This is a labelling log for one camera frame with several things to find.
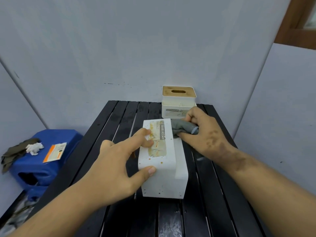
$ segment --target fingernail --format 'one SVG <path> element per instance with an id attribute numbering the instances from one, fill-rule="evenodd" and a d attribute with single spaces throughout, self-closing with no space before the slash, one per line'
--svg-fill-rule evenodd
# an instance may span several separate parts
<path id="1" fill-rule="evenodd" d="M 156 172 L 156 168 L 155 168 L 155 167 L 151 167 L 151 168 L 148 170 L 149 176 L 152 176 L 155 172 Z"/>

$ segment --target slatted table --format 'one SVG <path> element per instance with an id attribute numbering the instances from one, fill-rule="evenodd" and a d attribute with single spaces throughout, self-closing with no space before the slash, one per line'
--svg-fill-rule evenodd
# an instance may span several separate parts
<path id="1" fill-rule="evenodd" d="M 227 140 L 235 146 L 214 107 L 198 107 L 216 118 Z M 30 216 L 85 175 L 97 159 L 103 140 L 118 143 L 139 130 L 144 120 L 159 118 L 161 103 L 109 101 Z M 135 196 L 94 212 L 75 236 L 264 237 L 252 207 L 227 173 L 185 142 L 183 148 L 189 172 L 183 200 L 143 197 L 138 190 Z M 126 169 L 129 176 L 136 173 L 137 159 L 130 158 Z"/>

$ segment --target cleaning rag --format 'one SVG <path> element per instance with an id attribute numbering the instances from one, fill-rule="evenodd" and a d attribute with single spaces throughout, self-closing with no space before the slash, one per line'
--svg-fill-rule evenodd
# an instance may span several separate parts
<path id="1" fill-rule="evenodd" d="M 40 142 L 38 138 L 31 138 L 18 145 L 10 147 L 1 157 L 1 164 L 3 165 L 2 173 L 6 173 L 14 161 L 25 155 L 27 145 L 35 144 L 37 142 Z"/>
<path id="2" fill-rule="evenodd" d="M 38 151 L 40 149 L 43 149 L 44 146 L 42 145 L 42 143 L 35 143 L 35 144 L 32 144 L 32 145 L 27 145 L 26 146 L 26 153 L 31 153 L 31 155 L 38 155 Z"/>
<path id="3" fill-rule="evenodd" d="M 171 119 L 171 128 L 174 138 L 177 138 L 177 134 L 180 132 L 189 133 L 191 135 L 197 135 L 199 132 L 197 125 L 182 119 Z"/>

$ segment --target white tissue box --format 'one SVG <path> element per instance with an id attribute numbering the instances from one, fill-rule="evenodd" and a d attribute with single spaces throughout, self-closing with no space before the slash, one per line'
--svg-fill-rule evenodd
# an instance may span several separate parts
<path id="1" fill-rule="evenodd" d="M 181 119 L 194 106 L 196 94 L 192 87 L 163 86 L 161 115 L 163 118 Z"/>
<path id="2" fill-rule="evenodd" d="M 143 185 L 145 197 L 183 199 L 188 182 L 184 150 L 180 138 L 173 138 L 171 120 L 145 120 L 143 127 L 151 129 L 146 139 L 154 140 L 151 148 L 140 147 L 138 169 L 155 166 L 157 171 Z"/>

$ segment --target hand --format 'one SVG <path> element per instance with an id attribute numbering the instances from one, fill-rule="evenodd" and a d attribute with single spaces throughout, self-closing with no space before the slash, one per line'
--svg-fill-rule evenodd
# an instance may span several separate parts
<path id="1" fill-rule="evenodd" d="M 151 147 L 153 145 L 152 140 L 145 139 L 150 132 L 150 130 L 141 128 L 132 137 L 120 143 L 114 144 L 108 140 L 102 142 L 97 160 L 78 182 L 84 186 L 89 200 L 97 204 L 97 207 L 113 204 L 133 195 L 156 172 L 155 167 L 148 166 L 129 178 L 125 166 L 133 151 L 140 146 Z"/>
<path id="2" fill-rule="evenodd" d="M 223 168 L 235 163 L 239 158 L 238 150 L 226 140 L 214 117 L 208 116 L 198 107 L 193 107 L 188 111 L 185 120 L 197 124 L 199 133 L 179 133 L 178 136 L 199 153 Z"/>

